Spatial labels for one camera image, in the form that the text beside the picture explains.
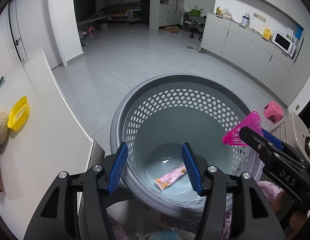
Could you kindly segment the person right hand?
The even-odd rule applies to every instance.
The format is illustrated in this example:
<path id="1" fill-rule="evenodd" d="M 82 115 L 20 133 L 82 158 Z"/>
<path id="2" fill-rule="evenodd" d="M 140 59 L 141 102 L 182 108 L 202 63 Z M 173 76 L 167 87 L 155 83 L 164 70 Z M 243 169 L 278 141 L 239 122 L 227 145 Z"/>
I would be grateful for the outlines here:
<path id="1" fill-rule="evenodd" d="M 281 191 L 275 197 L 275 200 L 272 202 L 271 207 L 274 213 L 278 213 L 281 207 L 282 198 L 285 195 L 285 191 Z"/>

